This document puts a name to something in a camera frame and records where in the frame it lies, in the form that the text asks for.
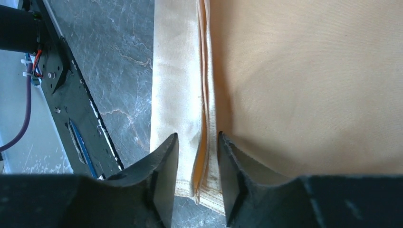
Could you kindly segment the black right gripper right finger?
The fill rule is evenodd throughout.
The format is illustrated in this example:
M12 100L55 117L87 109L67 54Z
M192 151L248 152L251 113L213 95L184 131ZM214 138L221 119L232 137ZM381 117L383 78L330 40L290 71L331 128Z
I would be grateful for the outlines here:
M305 175L283 184L254 181L218 136L221 189L230 228L400 228L402 175Z

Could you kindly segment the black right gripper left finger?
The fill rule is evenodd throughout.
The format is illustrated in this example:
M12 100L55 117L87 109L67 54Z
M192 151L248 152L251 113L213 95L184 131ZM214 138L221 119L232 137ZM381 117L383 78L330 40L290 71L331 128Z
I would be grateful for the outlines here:
M130 167L96 180L76 174L0 177L3 228L169 228L178 134Z

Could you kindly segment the peach cloth napkin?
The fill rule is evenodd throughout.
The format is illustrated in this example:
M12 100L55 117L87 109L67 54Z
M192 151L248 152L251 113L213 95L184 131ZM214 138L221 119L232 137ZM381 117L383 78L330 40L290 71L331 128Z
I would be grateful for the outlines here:
M218 133L254 179L403 171L400 0L157 0L150 149L224 213Z

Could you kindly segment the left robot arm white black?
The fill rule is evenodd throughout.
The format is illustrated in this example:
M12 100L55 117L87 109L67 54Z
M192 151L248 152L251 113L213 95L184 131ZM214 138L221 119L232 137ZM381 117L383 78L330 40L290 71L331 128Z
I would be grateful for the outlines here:
M0 6L1 50L35 53L50 40L42 14Z

